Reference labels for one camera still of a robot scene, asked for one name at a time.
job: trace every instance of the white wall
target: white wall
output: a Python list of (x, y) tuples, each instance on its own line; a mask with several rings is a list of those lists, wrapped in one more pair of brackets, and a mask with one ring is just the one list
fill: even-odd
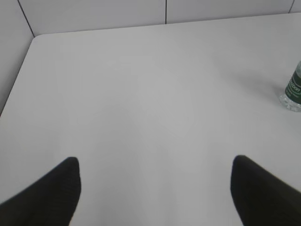
[(167, 22), (288, 13), (292, 2), (293, 0), (168, 0)]
[(0, 113), (31, 40), (17, 0), (0, 0)]
[(35, 35), (165, 23), (165, 0), (20, 0)]
[(301, 0), (295, 0), (291, 13), (299, 13), (301, 12)]

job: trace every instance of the bottle bottom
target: bottle bottom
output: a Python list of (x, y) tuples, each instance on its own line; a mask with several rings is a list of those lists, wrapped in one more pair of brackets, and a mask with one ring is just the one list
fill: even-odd
[(285, 93), (279, 97), (279, 100), (285, 108), (294, 112), (301, 112), (301, 105), (292, 101)]

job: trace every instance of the water bottle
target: water bottle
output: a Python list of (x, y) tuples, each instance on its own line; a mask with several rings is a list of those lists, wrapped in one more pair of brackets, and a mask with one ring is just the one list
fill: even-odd
[(301, 112), (301, 61), (288, 82), (285, 93), (279, 99), (287, 109)]

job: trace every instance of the green bottle label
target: green bottle label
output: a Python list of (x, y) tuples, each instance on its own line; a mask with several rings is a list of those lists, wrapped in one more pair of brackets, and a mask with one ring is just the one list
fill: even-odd
[(285, 89), (285, 94), (292, 101), (301, 104), (301, 78), (296, 71)]

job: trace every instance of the table surface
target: table surface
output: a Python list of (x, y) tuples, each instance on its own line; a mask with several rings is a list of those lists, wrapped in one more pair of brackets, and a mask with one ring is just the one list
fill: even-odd
[(301, 114), (283, 108), (301, 14), (35, 38), (0, 119), (0, 200), (67, 156), (72, 226), (240, 226), (232, 160), (301, 190)]

